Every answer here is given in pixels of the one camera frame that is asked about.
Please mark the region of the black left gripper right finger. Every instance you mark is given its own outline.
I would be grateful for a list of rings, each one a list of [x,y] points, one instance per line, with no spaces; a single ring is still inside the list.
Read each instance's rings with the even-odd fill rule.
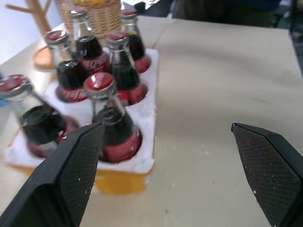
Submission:
[[[243,170],[272,227],[303,225],[303,157],[280,134],[233,123]]]

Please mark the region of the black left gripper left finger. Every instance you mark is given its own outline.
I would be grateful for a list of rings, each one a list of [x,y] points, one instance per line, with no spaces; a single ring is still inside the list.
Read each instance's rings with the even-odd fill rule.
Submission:
[[[2,227],[78,227],[95,181],[105,128],[83,126],[38,165],[0,217]]]

